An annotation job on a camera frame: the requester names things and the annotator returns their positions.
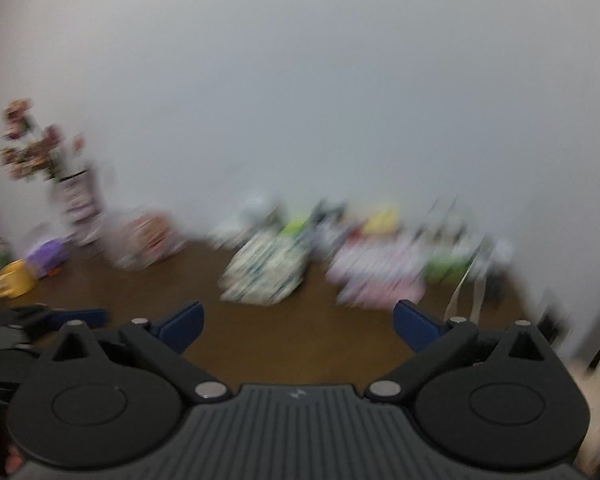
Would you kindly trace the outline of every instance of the brown floor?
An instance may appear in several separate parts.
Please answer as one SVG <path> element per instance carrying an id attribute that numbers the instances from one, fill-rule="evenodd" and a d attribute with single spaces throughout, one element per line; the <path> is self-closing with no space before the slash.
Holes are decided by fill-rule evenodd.
<path id="1" fill-rule="evenodd" d="M 190 301 L 205 305 L 205 329 L 188 360 L 236 388 L 255 383 L 353 383 L 363 388 L 413 355 L 394 334 L 391 314 L 335 306 L 337 287 L 312 266 L 304 283 L 275 306 L 219 301 L 218 277 L 232 254 L 191 243 L 181 253 L 137 272 L 113 269 L 99 255 L 73 257 L 10 304 L 41 301 L 52 308 L 107 308 L 111 326 L 133 317 L 160 319 Z M 441 316 L 452 287 L 430 286 L 420 306 Z M 468 314 L 470 293 L 459 314 Z M 502 329 L 524 317 L 508 290 L 497 308 L 486 305 L 480 326 Z"/>

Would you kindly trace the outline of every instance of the logo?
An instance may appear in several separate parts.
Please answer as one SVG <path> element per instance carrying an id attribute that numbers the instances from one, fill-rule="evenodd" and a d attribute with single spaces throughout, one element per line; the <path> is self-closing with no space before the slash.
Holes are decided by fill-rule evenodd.
<path id="1" fill-rule="evenodd" d="M 300 399 L 301 399 L 302 397 L 304 397 L 305 395 L 306 395 L 306 391 L 304 391 L 304 390 L 300 390 L 300 389 L 298 388 L 296 391 L 294 391 L 294 392 L 291 392 L 291 393 L 289 394 L 289 397 L 293 397 L 295 400 L 300 400 Z"/>

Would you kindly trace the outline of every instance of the white wall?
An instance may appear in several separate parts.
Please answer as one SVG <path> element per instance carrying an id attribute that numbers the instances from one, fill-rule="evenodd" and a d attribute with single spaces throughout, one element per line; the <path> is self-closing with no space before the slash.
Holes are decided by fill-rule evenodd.
<path id="1" fill-rule="evenodd" d="M 408 219 L 459 193 L 530 298 L 600 306 L 600 0 L 0 0 L 21 96 L 85 131 L 109 204 L 204 232 L 256 188 Z M 46 189 L 0 168 L 9 237 Z"/>

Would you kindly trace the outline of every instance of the yellow object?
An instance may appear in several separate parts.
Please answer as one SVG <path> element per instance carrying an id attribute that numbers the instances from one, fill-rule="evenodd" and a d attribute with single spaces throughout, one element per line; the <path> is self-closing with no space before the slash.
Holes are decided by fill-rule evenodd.
<path id="1" fill-rule="evenodd" d="M 24 260 L 17 260 L 0 270 L 0 298 L 17 298 L 36 286 L 36 279 Z"/>
<path id="2" fill-rule="evenodd" d="M 387 207 L 371 216 L 362 226 L 363 235 L 387 235 L 398 231 L 398 210 Z"/>
<path id="3" fill-rule="evenodd" d="M 304 229 L 304 224 L 306 224 L 307 217 L 293 218 L 287 225 L 282 228 L 280 231 L 281 235 L 286 236 L 298 236 L 302 229 Z"/>

